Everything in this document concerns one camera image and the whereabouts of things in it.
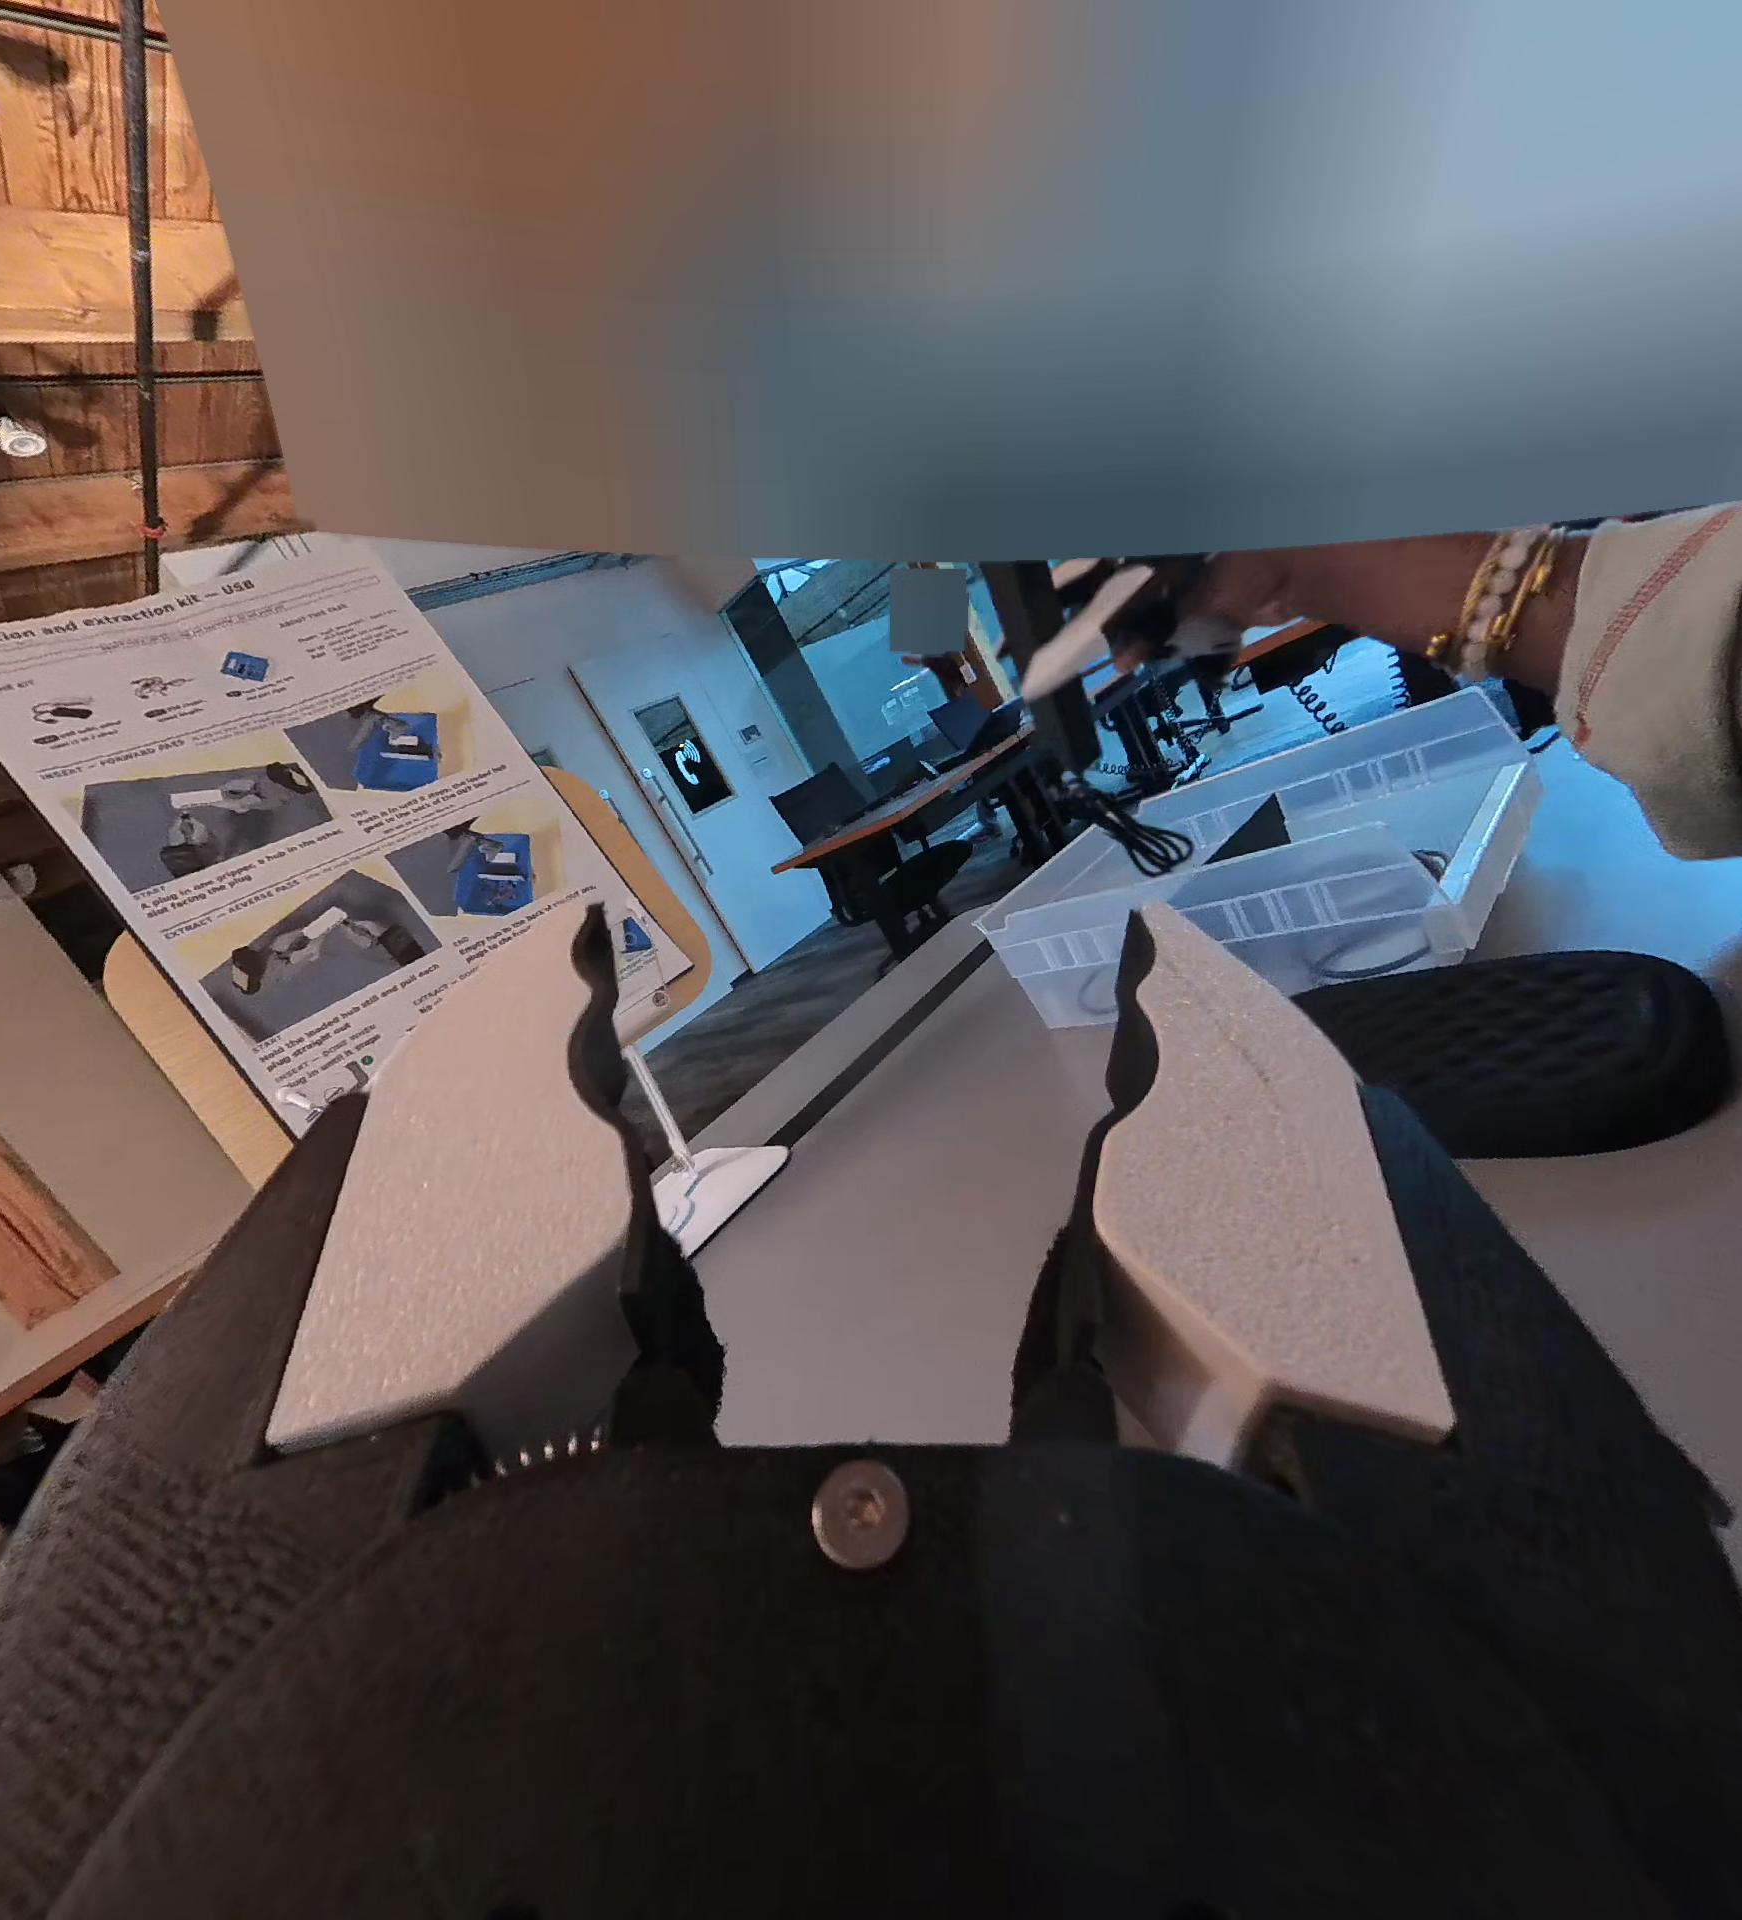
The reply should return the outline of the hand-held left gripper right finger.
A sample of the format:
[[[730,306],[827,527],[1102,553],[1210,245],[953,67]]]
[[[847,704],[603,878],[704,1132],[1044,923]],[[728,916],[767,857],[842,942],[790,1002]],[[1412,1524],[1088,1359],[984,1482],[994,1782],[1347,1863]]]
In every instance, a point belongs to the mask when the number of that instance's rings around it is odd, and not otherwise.
[[[1168,906],[1129,916],[1106,1113],[1013,1362],[1014,1444],[1243,1470],[1280,1414],[1439,1446],[1452,1389],[1365,1088],[1273,984]]]

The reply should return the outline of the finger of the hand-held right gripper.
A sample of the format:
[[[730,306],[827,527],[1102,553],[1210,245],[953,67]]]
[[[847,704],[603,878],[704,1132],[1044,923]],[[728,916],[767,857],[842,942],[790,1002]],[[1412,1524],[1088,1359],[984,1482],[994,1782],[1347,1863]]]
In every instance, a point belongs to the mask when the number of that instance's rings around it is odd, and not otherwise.
[[[1034,642],[1021,667],[1021,694],[1044,701],[1112,654],[1109,630],[1155,579],[1153,563],[1058,563],[1051,570],[1056,626]]]

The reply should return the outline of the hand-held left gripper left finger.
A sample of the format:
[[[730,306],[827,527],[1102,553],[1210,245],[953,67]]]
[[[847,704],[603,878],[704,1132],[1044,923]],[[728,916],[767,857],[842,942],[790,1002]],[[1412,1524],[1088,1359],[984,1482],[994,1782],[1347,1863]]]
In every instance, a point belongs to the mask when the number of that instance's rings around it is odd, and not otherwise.
[[[619,955],[570,901],[507,939],[376,1074],[266,1441],[453,1414],[486,1454],[607,1427],[633,1374],[710,1427],[724,1347],[622,1111]]]

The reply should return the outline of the clear plastic bin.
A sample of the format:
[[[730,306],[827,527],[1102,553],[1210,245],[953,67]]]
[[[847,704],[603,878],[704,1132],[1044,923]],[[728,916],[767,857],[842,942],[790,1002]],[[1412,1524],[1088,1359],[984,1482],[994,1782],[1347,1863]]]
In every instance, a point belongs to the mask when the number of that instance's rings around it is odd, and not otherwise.
[[[1202,866],[1278,794],[1291,846]],[[1127,919],[1166,906],[1286,995],[1461,963],[1527,848],[1542,775],[1480,685],[1198,779],[1141,807],[1192,844],[1142,874],[1088,827],[976,917],[1049,1028],[1117,1017]]]

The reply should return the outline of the person's right forearm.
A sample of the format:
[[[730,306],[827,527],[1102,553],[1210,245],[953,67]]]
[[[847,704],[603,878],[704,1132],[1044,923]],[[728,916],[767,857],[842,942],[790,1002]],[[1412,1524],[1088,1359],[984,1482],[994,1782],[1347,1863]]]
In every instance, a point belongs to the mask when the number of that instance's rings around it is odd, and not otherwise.
[[[1590,534],[1554,708],[1669,852],[1742,856],[1742,501]]]

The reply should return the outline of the person's right hand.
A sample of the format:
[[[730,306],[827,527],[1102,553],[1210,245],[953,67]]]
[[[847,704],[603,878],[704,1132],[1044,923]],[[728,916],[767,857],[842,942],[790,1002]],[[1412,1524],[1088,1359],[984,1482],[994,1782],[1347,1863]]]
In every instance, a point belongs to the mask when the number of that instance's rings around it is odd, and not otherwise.
[[[1204,563],[1189,611],[1238,630],[1314,619],[1425,654],[1461,630],[1494,532],[1224,550]]]

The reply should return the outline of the black bin divider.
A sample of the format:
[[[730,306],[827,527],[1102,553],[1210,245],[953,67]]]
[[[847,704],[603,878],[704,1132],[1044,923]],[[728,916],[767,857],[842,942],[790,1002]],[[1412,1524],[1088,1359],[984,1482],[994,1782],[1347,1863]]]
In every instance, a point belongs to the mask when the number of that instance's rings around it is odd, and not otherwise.
[[[1278,792],[1269,792],[1238,827],[1235,827],[1198,863],[1208,867],[1227,860],[1291,848],[1293,831]]]

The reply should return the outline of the wooden top office desk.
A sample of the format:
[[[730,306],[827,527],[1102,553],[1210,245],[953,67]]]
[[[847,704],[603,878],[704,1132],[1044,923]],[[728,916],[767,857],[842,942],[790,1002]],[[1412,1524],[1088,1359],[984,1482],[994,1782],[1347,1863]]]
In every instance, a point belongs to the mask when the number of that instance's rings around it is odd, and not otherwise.
[[[1069,829],[1061,816],[1056,773],[1034,742],[1021,701],[1011,701],[982,721],[972,745],[940,771],[924,773],[905,787],[870,796],[873,811],[861,829],[891,827],[901,848],[919,852],[933,834],[970,805],[997,799],[1016,834],[1019,860],[1034,869],[1063,849]],[[802,869],[802,848],[771,866],[774,875]]]

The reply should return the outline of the black office chair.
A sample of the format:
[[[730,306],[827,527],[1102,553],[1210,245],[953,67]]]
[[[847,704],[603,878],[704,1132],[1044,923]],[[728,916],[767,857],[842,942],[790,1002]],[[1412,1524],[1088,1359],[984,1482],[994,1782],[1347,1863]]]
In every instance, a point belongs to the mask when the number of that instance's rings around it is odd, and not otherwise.
[[[881,972],[948,923],[942,895],[974,856],[968,841],[905,852],[895,827],[858,827],[876,805],[836,762],[768,802],[800,844],[800,867],[820,878],[832,919],[884,934]]]

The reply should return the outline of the black mesh wrist rest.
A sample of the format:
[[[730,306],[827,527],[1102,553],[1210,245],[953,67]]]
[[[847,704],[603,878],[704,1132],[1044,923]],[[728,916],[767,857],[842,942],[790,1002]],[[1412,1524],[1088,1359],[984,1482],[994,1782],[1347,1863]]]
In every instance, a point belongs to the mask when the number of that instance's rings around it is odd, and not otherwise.
[[[1674,1140],[1736,1096],[1724,1010],[1660,955],[1569,950],[1334,982],[1294,1005],[1455,1160]]]

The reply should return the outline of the black phone sign window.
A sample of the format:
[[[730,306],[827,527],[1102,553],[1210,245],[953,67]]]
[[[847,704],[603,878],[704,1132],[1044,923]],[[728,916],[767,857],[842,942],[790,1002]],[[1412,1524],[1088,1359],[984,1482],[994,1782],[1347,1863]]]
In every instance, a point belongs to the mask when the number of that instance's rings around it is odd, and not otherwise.
[[[633,717],[688,816],[707,814],[737,796],[692,710],[681,697],[648,701],[634,708]]]

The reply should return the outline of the instruction sheet sign board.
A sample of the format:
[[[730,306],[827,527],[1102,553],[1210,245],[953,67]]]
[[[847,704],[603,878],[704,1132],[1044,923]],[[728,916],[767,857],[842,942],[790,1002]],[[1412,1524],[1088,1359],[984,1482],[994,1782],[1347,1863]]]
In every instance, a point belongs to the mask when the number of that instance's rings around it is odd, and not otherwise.
[[[366,550],[0,619],[0,767],[277,1119],[365,1088],[444,993],[600,906],[619,1036],[692,955]]]

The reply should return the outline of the black stand pole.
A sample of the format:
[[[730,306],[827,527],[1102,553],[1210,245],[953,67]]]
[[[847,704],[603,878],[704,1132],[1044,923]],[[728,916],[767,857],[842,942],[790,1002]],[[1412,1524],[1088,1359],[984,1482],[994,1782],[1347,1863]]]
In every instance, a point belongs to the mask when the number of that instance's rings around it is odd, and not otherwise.
[[[145,2],[119,4],[119,60],[126,177],[126,260],[134,324],[139,429],[140,579],[147,595],[163,589],[164,510],[161,471],[161,391],[157,338],[154,214],[151,189],[149,35]]]

